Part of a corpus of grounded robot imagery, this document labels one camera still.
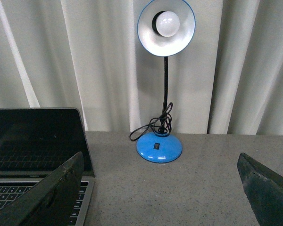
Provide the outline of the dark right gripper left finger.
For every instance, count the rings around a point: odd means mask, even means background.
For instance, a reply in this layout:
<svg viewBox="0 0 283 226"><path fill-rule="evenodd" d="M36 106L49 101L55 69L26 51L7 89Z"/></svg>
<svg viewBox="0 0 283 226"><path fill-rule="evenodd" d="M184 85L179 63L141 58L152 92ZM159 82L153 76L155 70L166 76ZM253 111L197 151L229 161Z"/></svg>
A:
<svg viewBox="0 0 283 226"><path fill-rule="evenodd" d="M83 154L78 152L29 191L0 209L0 226L68 225L83 169Z"/></svg>

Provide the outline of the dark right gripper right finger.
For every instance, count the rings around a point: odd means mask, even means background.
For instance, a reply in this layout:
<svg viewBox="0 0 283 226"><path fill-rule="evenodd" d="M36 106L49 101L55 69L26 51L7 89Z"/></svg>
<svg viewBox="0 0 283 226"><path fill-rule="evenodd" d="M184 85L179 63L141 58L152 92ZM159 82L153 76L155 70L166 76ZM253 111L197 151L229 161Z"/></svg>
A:
<svg viewBox="0 0 283 226"><path fill-rule="evenodd" d="M259 225L283 226L283 177L245 153L237 169Z"/></svg>

